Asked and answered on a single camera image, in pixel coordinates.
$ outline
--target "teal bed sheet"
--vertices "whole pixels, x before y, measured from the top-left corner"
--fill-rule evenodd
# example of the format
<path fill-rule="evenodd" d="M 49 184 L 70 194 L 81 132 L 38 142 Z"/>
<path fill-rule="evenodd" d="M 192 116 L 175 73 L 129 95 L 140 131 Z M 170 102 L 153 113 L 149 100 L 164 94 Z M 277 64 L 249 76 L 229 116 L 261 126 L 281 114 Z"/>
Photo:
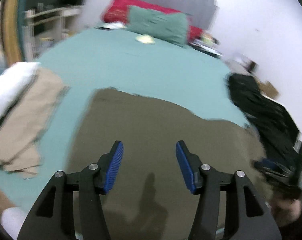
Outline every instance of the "teal bed sheet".
<path fill-rule="evenodd" d="M 0 188 L 25 211 L 54 172 L 65 168 L 77 127 L 96 89 L 114 87 L 170 101 L 204 119 L 224 119 L 240 126 L 247 123 L 229 99 L 225 78 L 230 72 L 221 60 L 159 39 L 155 44 L 142 44 L 136 36 L 127 30 L 87 29 L 38 59 L 70 90 L 39 142 L 43 157 L 39 175 L 24 180 L 0 170 Z"/>

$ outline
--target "brown cloth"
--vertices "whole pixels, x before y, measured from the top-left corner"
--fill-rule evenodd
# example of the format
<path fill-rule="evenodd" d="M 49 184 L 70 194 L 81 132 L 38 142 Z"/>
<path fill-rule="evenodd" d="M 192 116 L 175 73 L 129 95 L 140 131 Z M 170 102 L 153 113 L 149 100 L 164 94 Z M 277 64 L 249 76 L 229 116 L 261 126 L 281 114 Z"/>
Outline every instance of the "brown cloth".
<path fill-rule="evenodd" d="M 242 170 L 255 186 L 261 182 L 251 160 L 264 156 L 264 151 L 244 128 L 229 121 L 204 120 L 167 101 L 112 89 L 93 97 L 67 173 L 97 162 L 115 140 L 123 142 L 123 160 L 113 189 L 102 198 L 113 240 L 188 237 L 199 196 L 193 196 L 184 183 L 175 156 L 178 140 L 216 170 L 232 174 Z M 222 208 L 219 226 L 224 215 Z"/>
<path fill-rule="evenodd" d="M 37 174 L 40 155 L 35 143 L 65 88 L 51 70 L 38 68 L 33 84 L 0 127 L 0 165 L 4 170 L 21 171 L 25 178 Z"/>

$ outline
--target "green pillow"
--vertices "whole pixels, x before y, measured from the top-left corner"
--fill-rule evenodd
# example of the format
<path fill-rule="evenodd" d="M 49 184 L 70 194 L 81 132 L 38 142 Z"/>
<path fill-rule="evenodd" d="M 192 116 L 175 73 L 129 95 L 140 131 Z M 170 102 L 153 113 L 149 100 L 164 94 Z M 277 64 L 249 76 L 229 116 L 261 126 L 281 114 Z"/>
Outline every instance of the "green pillow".
<path fill-rule="evenodd" d="M 152 9 L 130 6 L 127 29 L 183 47 L 187 42 L 188 20 L 184 13 L 164 14 Z"/>

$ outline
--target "silver bolt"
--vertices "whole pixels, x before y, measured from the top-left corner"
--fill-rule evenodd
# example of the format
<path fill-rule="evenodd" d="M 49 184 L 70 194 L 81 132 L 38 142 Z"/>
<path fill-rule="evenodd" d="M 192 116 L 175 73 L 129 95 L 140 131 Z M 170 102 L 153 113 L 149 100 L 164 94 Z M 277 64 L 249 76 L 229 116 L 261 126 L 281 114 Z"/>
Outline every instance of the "silver bolt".
<path fill-rule="evenodd" d="M 237 171 L 236 174 L 241 178 L 245 176 L 245 173 L 243 171 Z"/>
<path fill-rule="evenodd" d="M 98 168 L 98 165 L 96 163 L 92 163 L 89 165 L 90 170 L 96 170 Z"/>
<path fill-rule="evenodd" d="M 55 176 L 56 176 L 57 178 L 62 177 L 62 176 L 63 176 L 63 171 L 57 171 L 57 172 L 55 173 Z"/>
<path fill-rule="evenodd" d="M 208 171 L 210 168 L 211 168 L 211 166 L 209 164 L 202 164 L 201 165 L 202 170 Z"/>

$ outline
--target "yellow curtain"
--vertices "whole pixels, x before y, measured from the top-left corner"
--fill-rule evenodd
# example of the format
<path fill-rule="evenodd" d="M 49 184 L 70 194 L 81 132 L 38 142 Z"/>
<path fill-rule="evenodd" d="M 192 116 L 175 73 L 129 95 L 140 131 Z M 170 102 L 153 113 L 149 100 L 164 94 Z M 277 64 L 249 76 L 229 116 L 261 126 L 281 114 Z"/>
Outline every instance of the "yellow curtain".
<path fill-rule="evenodd" d="M 17 5 L 18 0 L 6 0 L 3 12 L 3 39 L 7 66 L 22 61 L 17 35 Z"/>

